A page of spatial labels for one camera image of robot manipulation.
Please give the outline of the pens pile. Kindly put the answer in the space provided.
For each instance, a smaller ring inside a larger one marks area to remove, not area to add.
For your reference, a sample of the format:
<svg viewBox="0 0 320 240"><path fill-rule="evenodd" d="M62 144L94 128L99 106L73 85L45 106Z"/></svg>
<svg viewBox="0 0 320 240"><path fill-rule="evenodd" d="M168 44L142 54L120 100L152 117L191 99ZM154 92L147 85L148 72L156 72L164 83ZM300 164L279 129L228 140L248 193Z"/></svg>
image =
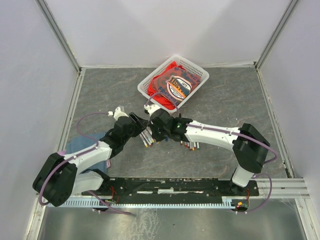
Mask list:
<svg viewBox="0 0 320 240"><path fill-rule="evenodd" d="M140 138L142 139L146 147L152 147L155 143L155 140L152 138L152 135L150 134L148 128L144 129L140 133Z"/></svg>

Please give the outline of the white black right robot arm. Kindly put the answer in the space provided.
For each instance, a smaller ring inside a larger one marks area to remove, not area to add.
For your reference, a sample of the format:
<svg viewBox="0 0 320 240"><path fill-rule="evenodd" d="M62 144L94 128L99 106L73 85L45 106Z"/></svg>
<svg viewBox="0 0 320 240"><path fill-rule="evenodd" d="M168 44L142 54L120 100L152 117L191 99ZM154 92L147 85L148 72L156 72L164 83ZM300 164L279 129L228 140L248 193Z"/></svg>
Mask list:
<svg viewBox="0 0 320 240"><path fill-rule="evenodd" d="M173 117L160 108L148 110L152 137L160 142L166 138L176 142L204 143L230 150L238 162L229 182L229 191L236 196L247 190L255 174L265 164L270 143L251 124L242 127L219 127L200 123L190 118Z"/></svg>

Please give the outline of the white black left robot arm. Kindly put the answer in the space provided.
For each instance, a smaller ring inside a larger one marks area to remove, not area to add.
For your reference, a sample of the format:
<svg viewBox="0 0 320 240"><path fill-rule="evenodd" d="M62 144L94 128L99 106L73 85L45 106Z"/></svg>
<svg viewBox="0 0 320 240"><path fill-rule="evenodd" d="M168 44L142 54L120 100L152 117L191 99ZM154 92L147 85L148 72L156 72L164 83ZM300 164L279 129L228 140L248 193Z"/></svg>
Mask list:
<svg viewBox="0 0 320 240"><path fill-rule="evenodd" d="M140 135L148 126L148 120L131 112L121 112L114 115L115 123L105 135L93 141L91 146L79 151L60 155L54 152L48 156L32 188L39 194L41 206L51 204L61 206L73 194L95 191L106 195L110 191L110 182L104 179L104 174L97 170L86 170L93 165L117 156L129 139Z"/></svg>

